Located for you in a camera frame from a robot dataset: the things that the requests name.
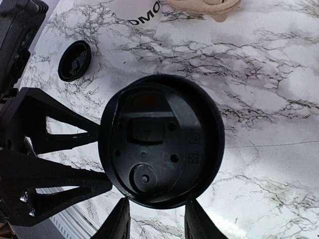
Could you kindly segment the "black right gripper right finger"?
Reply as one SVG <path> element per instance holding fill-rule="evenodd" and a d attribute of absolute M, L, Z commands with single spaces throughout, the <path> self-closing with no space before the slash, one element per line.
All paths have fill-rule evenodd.
<path fill-rule="evenodd" d="M 185 204 L 184 231 L 186 239 L 228 239 L 194 197 Z"/>

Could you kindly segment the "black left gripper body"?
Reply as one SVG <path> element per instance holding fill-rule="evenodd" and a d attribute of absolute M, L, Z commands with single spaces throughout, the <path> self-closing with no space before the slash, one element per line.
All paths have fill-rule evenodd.
<path fill-rule="evenodd" d="M 49 6 L 41 0 L 0 2 L 0 94 L 8 93 L 21 78 L 30 58 L 29 48 Z"/>

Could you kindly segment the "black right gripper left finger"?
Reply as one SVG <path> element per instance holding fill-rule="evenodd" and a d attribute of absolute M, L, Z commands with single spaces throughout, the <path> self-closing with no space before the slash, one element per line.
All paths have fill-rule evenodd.
<path fill-rule="evenodd" d="M 129 200 L 121 198 L 91 239 L 129 239 L 130 225 Z"/>

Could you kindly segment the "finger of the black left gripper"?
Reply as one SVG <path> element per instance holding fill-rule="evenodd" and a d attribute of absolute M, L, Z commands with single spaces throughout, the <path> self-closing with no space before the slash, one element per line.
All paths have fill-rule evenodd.
<path fill-rule="evenodd" d="M 0 214 L 14 226 L 33 227 L 111 189 L 105 173 L 0 150 Z"/>
<path fill-rule="evenodd" d="M 14 88 L 4 96 L 4 146 L 36 154 L 70 150 L 98 140 L 99 125 L 38 88 Z"/>

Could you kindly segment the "black plastic cup lid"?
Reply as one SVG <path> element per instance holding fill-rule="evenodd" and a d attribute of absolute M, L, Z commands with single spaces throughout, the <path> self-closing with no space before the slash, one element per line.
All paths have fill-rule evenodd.
<path fill-rule="evenodd" d="M 84 40 L 73 42 L 64 51 L 58 65 L 58 76 L 64 82 L 82 77 L 91 63 L 91 47 Z"/>

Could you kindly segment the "white paper cups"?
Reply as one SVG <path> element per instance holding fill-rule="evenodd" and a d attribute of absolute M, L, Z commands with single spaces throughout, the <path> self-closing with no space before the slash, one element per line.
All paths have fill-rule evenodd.
<path fill-rule="evenodd" d="M 114 0 L 108 4 L 108 8 L 118 18 L 137 28 L 151 27 L 159 21 L 162 14 L 159 0 Z"/>

